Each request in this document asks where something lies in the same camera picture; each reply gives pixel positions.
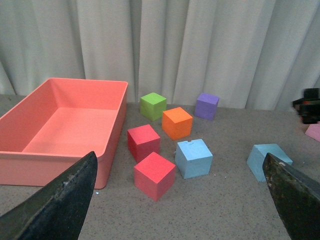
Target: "purple cube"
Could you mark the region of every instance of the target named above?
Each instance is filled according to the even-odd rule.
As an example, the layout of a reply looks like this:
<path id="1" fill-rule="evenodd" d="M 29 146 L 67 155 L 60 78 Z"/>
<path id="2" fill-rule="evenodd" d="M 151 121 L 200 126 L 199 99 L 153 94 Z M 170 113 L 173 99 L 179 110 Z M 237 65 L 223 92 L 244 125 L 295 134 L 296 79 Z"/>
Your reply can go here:
<path id="1" fill-rule="evenodd" d="M 194 115 L 212 121 L 218 108 L 218 102 L 218 96 L 201 93 L 196 100 Z"/>

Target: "green cube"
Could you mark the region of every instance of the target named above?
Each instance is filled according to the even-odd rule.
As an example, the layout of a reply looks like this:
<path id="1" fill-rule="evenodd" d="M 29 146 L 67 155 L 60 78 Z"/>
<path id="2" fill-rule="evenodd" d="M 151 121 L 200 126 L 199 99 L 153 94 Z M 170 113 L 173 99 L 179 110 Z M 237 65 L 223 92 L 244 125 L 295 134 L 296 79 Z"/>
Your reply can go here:
<path id="1" fill-rule="evenodd" d="M 140 98 L 140 113 L 151 121 L 161 118 L 165 110 L 167 110 L 167 99 L 155 92 Z"/>

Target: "salmon storage tray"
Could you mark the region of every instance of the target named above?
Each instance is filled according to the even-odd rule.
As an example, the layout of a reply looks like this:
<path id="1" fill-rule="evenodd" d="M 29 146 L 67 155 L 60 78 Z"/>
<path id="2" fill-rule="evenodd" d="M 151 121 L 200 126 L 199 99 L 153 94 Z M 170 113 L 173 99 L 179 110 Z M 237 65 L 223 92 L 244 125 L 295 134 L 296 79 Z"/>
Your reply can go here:
<path id="1" fill-rule="evenodd" d="M 106 186 L 127 109 L 124 81 L 50 78 L 0 118 L 0 184 L 44 186 L 94 151 Z"/>

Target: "light blue cube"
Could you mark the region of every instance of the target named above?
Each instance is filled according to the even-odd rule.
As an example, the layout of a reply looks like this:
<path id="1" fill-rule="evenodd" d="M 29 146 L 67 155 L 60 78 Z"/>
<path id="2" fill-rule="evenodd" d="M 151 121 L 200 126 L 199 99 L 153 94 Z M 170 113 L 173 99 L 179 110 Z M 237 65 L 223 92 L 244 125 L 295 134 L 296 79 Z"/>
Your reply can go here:
<path id="1" fill-rule="evenodd" d="M 286 153 L 278 146 L 278 144 L 259 144 L 253 145 L 252 151 L 246 163 L 254 174 L 258 182 L 266 182 L 266 177 L 262 165 L 267 153 L 271 153 L 291 165 L 293 161 L 286 155 Z"/>
<path id="2" fill-rule="evenodd" d="M 184 179 L 207 175 L 213 155 L 202 139 L 177 143 L 175 163 Z"/>

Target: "orange cube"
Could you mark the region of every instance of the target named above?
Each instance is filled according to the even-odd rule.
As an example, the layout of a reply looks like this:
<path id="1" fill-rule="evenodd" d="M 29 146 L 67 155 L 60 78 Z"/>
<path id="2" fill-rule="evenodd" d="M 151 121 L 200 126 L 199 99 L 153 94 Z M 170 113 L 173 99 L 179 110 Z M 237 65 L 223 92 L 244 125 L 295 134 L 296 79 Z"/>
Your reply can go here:
<path id="1" fill-rule="evenodd" d="M 162 115 L 162 129 L 172 139 L 177 140 L 190 135 L 193 117 L 176 107 L 166 110 Z"/>

